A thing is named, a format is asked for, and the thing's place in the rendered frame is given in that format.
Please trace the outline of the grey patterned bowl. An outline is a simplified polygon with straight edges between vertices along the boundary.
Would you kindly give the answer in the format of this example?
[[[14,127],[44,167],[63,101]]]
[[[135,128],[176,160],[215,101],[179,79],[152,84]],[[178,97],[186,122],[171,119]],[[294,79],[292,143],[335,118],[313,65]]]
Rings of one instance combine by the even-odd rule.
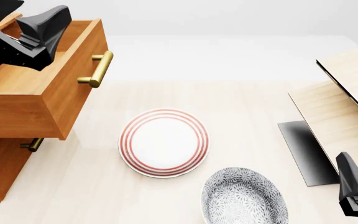
[[[245,167],[216,171],[203,184],[206,224],[289,224],[288,209],[275,184]]]

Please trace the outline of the wooden cabinet drawer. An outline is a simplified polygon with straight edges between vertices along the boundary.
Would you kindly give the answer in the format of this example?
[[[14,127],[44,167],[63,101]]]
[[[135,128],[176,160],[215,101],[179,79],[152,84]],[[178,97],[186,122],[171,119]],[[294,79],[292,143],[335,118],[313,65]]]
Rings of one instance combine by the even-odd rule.
[[[108,51],[101,19],[71,22],[41,71],[0,65],[0,138],[66,139],[92,88],[94,55]]]

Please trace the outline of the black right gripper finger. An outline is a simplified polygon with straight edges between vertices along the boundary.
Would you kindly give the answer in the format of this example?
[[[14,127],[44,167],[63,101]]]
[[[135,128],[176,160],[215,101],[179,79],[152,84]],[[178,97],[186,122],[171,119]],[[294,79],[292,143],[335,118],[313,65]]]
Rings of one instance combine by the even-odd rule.
[[[347,152],[336,156],[339,171],[339,200],[346,197],[358,197],[358,166]]]

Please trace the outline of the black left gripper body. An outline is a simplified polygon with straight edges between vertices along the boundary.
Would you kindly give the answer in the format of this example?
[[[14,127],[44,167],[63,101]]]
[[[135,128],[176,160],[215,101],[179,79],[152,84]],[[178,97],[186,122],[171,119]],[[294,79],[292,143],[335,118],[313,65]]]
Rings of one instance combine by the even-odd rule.
[[[0,31],[0,65],[14,65],[41,71],[53,62],[46,47],[28,48]]]

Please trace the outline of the pale book with black cover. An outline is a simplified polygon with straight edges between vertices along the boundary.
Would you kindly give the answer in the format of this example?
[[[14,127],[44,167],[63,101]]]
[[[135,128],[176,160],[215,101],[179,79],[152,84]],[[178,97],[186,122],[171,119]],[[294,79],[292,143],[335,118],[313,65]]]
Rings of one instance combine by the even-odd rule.
[[[278,125],[307,186],[337,184],[341,152],[358,166],[358,47],[316,63],[329,80],[289,91],[302,120]]]

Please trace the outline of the white plate with red rings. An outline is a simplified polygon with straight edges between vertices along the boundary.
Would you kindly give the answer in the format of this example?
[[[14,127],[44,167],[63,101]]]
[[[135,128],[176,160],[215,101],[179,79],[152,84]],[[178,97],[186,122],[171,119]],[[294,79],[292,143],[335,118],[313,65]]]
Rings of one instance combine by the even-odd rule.
[[[190,173],[207,158],[211,140],[193,114],[172,108],[144,111],[122,129],[117,148],[136,173],[169,179]]]

